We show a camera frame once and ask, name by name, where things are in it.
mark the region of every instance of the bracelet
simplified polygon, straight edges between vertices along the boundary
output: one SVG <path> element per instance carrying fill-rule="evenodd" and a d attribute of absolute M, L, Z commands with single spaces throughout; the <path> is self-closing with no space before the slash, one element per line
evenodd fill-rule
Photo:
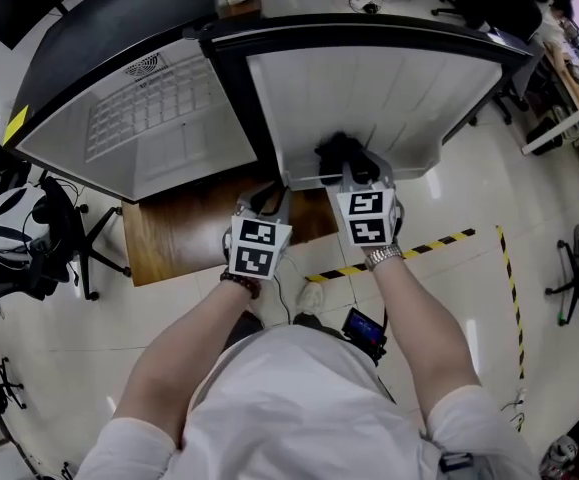
<path fill-rule="evenodd" d="M 373 269 L 376 268 L 378 263 L 393 258 L 394 256 L 402 258 L 402 251 L 397 243 L 386 245 L 385 247 L 373 251 L 365 258 L 365 265 L 370 272 L 373 272 Z"/>
<path fill-rule="evenodd" d="M 231 281 L 232 283 L 237 283 L 240 286 L 245 287 L 251 292 L 251 298 L 253 300 L 256 300 L 258 297 L 260 297 L 261 286 L 260 281 L 257 279 L 252 279 L 251 277 L 245 277 L 238 274 L 232 274 L 225 269 L 225 271 L 220 274 L 220 280 Z"/>

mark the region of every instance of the silver watch band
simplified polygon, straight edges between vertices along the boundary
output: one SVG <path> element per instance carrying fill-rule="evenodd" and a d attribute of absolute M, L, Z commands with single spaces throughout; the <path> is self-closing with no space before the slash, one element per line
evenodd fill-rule
<path fill-rule="evenodd" d="M 402 258 L 402 251 L 400 250 L 400 247 L 398 247 L 398 244 L 385 245 L 369 254 L 365 258 L 365 265 L 367 265 L 369 271 L 373 271 L 378 263 L 393 258 L 394 256 Z"/>

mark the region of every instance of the white sneaker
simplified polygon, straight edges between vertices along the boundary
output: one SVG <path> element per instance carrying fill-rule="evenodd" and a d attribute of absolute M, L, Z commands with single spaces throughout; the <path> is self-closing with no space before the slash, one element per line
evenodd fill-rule
<path fill-rule="evenodd" d="M 296 313 L 316 315 L 325 305 L 325 292 L 320 283 L 307 283 L 296 301 Z"/>

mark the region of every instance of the wooden table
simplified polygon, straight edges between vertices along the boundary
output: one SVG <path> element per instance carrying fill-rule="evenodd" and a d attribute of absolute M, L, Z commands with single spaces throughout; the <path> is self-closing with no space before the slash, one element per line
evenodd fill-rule
<path fill-rule="evenodd" d="M 545 58 L 549 61 L 549 63 L 553 67 L 554 71 L 556 72 L 556 75 L 562 82 L 567 93 L 569 93 L 569 96 L 573 100 L 576 109 L 570 116 L 568 116 L 566 119 L 564 119 L 556 126 L 551 128 L 551 130 L 546 131 L 540 137 L 532 141 L 531 144 L 527 144 L 525 147 L 523 147 L 522 153 L 524 155 L 528 155 L 532 151 L 536 150 L 540 146 L 552 140 L 554 137 L 557 137 L 561 133 L 567 131 L 569 128 L 577 126 L 579 123 L 579 85 L 573 79 L 571 74 L 569 74 L 569 71 L 558 70 L 558 68 L 556 67 L 556 62 L 553 56 L 549 53 L 549 50 L 545 51 Z"/>
<path fill-rule="evenodd" d="M 224 264 L 222 235 L 231 224 L 239 195 L 269 181 L 255 172 L 255 166 L 245 166 L 135 205 L 123 203 L 134 286 Z M 289 223 L 293 226 L 291 244 L 338 232 L 324 189 L 293 192 Z"/>

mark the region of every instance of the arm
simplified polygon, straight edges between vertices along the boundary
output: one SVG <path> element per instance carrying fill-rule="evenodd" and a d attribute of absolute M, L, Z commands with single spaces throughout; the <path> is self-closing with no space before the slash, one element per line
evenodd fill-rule
<path fill-rule="evenodd" d="M 562 46 L 557 42 L 545 42 L 545 48 L 549 50 L 549 53 L 553 57 L 556 71 L 559 73 L 567 71 L 567 65 L 565 64 L 565 57 L 562 52 Z"/>
<path fill-rule="evenodd" d="M 246 288 L 222 281 L 165 329 L 138 359 L 114 418 L 149 422 L 180 445 L 191 397 L 216 363 L 250 299 Z"/>
<path fill-rule="evenodd" d="M 402 258 L 378 263 L 373 273 L 426 419 L 445 395 L 480 384 L 467 341 L 455 318 L 424 289 Z"/>

